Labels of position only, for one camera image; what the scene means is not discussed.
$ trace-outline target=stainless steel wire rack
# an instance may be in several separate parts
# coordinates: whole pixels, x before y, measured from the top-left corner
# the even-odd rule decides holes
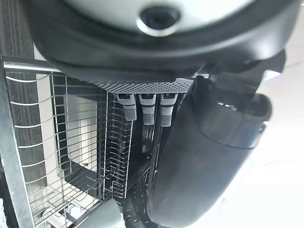
[[[19,70],[0,79],[1,104],[9,103],[1,117],[10,117],[3,131],[15,142],[6,145],[12,156],[0,154],[19,226],[59,217],[68,228],[96,204],[122,202],[133,122],[114,95],[47,67]]]

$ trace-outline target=metal wire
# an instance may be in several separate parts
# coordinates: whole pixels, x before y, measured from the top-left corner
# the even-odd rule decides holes
[[[18,113],[13,112],[16,115],[13,120],[17,147],[35,227],[45,226],[50,217],[59,213],[65,218],[63,227],[67,228],[70,221],[66,212],[72,203],[89,211],[95,204],[111,198],[118,202],[123,200],[133,123],[124,119],[122,107],[114,95],[62,74],[36,79],[20,79],[20,76],[17,73],[6,76],[11,106],[18,106],[15,109],[21,111],[39,107],[43,113],[41,108],[49,105],[53,110],[48,113],[48,118],[43,116],[44,121],[34,124],[16,122]],[[25,85],[37,88],[38,101],[28,94],[15,100],[10,86]],[[47,90],[49,95],[41,97],[40,90]],[[23,140],[27,134],[38,138]]]

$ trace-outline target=perforated panel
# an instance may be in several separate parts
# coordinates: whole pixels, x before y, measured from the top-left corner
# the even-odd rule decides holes
[[[164,94],[186,93],[192,85],[192,79],[178,78],[175,82],[130,83],[130,84],[94,84],[115,94]]]
[[[171,126],[171,115],[161,115],[161,126],[170,127]]]
[[[144,125],[154,124],[154,114],[143,114],[143,124]]]

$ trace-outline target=black plastic part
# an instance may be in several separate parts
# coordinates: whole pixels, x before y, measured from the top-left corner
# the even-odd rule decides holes
[[[110,28],[61,0],[22,0],[42,55],[70,76],[90,82],[160,82],[192,76],[202,64],[242,63],[280,52],[301,0],[257,0],[201,29],[164,38]]]
[[[195,91],[184,99],[148,191],[148,214],[162,226],[187,227],[206,213],[233,180],[270,118],[271,104],[263,95],[241,112],[197,93],[206,87],[204,80],[198,80]]]
[[[157,30],[170,28],[181,18],[177,9],[165,6],[149,7],[142,11],[140,15],[146,26]]]

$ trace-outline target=metal rod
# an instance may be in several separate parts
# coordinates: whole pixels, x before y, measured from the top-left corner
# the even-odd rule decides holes
[[[16,57],[2,57],[3,66],[6,71],[16,71],[19,72],[45,72],[45,73],[52,73],[52,72],[59,72],[60,70],[53,68],[48,62],[42,60],[31,60],[31,59],[22,59]]]

